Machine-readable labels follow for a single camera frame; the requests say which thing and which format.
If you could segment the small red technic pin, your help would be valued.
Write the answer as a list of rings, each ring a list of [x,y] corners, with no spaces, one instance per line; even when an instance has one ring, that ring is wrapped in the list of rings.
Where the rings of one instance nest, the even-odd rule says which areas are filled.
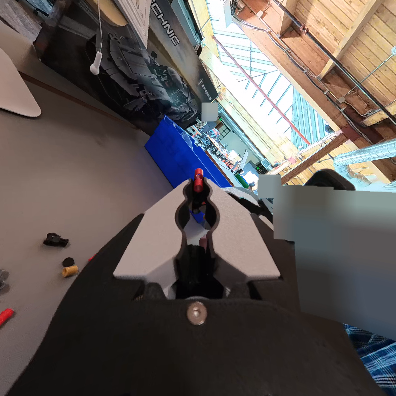
[[[206,205],[205,202],[205,191],[204,191],[204,171],[201,168],[197,168],[194,173],[194,185],[192,188],[192,201],[190,204],[190,210],[192,214],[197,215],[200,213],[202,206]]]

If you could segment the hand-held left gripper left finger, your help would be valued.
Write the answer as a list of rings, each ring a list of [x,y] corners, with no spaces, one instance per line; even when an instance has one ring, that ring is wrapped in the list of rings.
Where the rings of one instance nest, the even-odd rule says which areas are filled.
[[[176,224],[176,211],[185,202],[183,191],[189,183],[183,181],[146,210],[113,272],[116,279],[157,283],[167,298],[175,298],[175,258],[183,238]]]

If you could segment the white instruction booklet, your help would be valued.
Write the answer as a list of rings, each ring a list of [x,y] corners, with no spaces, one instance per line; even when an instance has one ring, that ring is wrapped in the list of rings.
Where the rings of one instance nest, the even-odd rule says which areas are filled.
[[[141,47],[147,49],[151,1],[116,0],[115,2],[133,28]]]

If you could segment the large silver air duct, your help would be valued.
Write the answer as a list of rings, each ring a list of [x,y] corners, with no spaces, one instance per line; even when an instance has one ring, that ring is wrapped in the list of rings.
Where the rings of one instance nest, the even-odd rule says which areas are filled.
[[[346,174],[349,171],[349,165],[368,161],[390,159],[395,156],[396,139],[393,139],[370,145],[362,149],[340,154],[334,157],[334,168],[338,173]]]

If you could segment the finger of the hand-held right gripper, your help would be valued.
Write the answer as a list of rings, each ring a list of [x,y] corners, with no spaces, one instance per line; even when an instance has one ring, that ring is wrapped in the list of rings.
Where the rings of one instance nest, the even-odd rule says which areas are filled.
[[[248,211],[260,211],[258,199],[253,197],[254,194],[250,194],[250,191],[236,187],[222,187],[221,189]]]

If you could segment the blue plastic bin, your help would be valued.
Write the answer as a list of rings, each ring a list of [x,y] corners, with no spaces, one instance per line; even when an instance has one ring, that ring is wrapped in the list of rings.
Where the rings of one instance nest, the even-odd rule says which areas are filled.
[[[194,179],[197,168],[218,187],[231,186],[204,150],[167,116],[160,121],[145,148],[173,188]]]

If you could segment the black chair back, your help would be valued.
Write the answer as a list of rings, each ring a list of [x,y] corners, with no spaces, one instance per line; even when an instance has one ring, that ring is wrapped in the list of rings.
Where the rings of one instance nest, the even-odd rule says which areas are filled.
[[[356,190],[355,186],[350,181],[332,169],[316,171],[304,185],[332,187],[334,190],[338,191]]]

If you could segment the black lego connector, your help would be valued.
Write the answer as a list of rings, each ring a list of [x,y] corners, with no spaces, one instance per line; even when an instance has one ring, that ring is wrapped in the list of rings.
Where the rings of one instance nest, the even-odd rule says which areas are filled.
[[[69,239],[64,239],[60,235],[56,233],[48,233],[46,239],[43,241],[43,244],[51,247],[66,247],[69,243]]]

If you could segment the skylight window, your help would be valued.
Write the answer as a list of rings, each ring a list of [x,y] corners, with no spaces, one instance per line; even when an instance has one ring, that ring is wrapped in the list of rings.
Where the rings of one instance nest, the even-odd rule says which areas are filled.
[[[329,126],[269,58],[236,25],[214,31],[219,59],[253,103],[260,126],[289,139],[299,150],[329,135]]]

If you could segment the red ceiling pipe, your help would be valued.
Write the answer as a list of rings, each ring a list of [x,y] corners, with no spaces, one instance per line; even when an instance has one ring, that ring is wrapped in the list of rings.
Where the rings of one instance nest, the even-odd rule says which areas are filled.
[[[253,103],[253,115],[260,124],[274,130],[290,141],[299,138],[294,145],[301,149],[313,143],[313,138],[303,127],[293,121],[297,115],[294,108],[294,86],[252,41],[244,44],[216,40],[220,61],[237,79]]]

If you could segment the dark lego set box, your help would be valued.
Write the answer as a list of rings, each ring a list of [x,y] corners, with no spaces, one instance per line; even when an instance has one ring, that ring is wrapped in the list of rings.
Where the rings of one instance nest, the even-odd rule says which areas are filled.
[[[115,1],[50,1],[39,59],[147,134],[164,116],[183,129],[218,97],[188,1],[151,1],[147,49]]]

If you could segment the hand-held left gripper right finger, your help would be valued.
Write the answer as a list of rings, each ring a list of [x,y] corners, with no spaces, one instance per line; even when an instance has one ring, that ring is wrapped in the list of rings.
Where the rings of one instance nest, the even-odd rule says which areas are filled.
[[[205,222],[210,227],[207,238],[214,278],[229,291],[238,283],[278,279],[280,271],[252,217],[258,213],[259,225],[273,230],[270,221],[260,217],[265,218],[263,211],[268,207],[248,211],[211,180],[205,179],[205,184],[209,188]]]

